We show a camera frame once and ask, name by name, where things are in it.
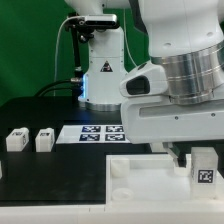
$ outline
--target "blue light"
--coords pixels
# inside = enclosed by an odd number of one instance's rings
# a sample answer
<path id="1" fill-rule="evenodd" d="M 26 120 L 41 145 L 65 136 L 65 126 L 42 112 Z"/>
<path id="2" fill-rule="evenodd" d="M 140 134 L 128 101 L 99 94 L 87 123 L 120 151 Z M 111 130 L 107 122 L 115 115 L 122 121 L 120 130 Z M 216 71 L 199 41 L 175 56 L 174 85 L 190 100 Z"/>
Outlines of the blue light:
<path id="1" fill-rule="evenodd" d="M 82 84 L 82 97 L 86 98 L 86 75 L 83 75 L 83 84 Z"/>

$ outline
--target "green wall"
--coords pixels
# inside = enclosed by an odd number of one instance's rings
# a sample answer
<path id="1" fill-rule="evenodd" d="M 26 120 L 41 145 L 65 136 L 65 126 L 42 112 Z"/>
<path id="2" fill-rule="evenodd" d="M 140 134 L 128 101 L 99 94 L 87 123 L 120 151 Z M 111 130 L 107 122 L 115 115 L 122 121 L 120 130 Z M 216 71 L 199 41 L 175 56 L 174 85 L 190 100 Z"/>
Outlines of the green wall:
<path id="1" fill-rule="evenodd" d="M 63 0 L 0 0 L 0 105 L 14 97 L 33 96 L 53 82 L 57 32 L 72 11 Z M 117 13 L 123 25 L 123 10 L 106 13 Z M 133 28 L 130 10 L 127 32 L 133 57 L 141 64 L 148 59 L 148 38 Z M 81 60 L 86 71 L 87 45 L 81 46 Z M 128 71 L 133 68 L 126 54 L 125 66 Z M 73 69 L 71 36 L 63 32 L 58 79 L 72 77 Z"/>

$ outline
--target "black table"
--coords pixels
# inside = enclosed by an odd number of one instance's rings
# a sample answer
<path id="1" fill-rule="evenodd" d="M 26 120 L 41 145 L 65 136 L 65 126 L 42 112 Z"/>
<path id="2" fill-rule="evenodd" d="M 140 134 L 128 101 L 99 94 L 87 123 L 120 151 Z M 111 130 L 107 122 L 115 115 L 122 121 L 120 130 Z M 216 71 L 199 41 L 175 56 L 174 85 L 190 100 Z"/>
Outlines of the black table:
<path id="1" fill-rule="evenodd" d="M 36 153 L 35 137 L 51 127 L 56 138 L 64 125 L 121 124 L 120 112 L 79 108 L 70 97 L 24 97 L 0 108 L 0 206 L 105 204 L 106 155 L 150 153 L 146 144 L 55 144 Z M 29 129 L 23 152 L 7 152 L 15 128 Z"/>

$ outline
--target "metal cylinder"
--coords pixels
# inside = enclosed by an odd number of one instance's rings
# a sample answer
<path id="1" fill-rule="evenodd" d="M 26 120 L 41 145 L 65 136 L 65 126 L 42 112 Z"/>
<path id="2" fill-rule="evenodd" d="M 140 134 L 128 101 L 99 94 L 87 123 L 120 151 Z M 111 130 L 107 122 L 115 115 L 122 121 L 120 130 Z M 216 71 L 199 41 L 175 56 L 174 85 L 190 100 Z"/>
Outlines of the metal cylinder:
<path id="1" fill-rule="evenodd" d="M 188 105 L 213 98 L 213 89 L 224 83 L 224 42 L 198 52 L 173 57 L 152 57 L 166 72 L 168 95 L 174 104 Z"/>

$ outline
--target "black cable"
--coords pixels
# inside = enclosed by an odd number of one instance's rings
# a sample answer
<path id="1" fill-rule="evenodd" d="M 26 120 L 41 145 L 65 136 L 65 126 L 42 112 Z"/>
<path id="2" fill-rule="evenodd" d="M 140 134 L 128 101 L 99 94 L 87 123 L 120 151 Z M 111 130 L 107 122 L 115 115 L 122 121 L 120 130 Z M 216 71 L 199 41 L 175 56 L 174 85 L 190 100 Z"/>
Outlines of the black cable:
<path id="1" fill-rule="evenodd" d="M 64 87 L 64 88 L 52 88 L 52 89 L 48 89 L 48 90 L 45 90 L 40 96 L 42 97 L 42 96 L 45 96 L 45 94 L 47 94 L 47 93 L 49 93 L 49 92 L 51 92 L 51 91 L 57 91 L 57 90 L 71 90 L 72 91 L 72 89 L 71 88 L 69 88 L 69 87 Z"/>
<path id="2" fill-rule="evenodd" d="M 34 96 L 35 97 L 38 97 L 43 92 L 45 92 L 47 89 L 49 89 L 50 87 L 57 86 L 57 85 L 64 84 L 64 83 L 71 83 L 71 80 L 70 79 L 65 79 L 65 80 L 60 80 L 60 81 L 57 81 L 57 82 L 53 82 L 51 84 L 48 84 L 45 87 L 41 88 Z"/>

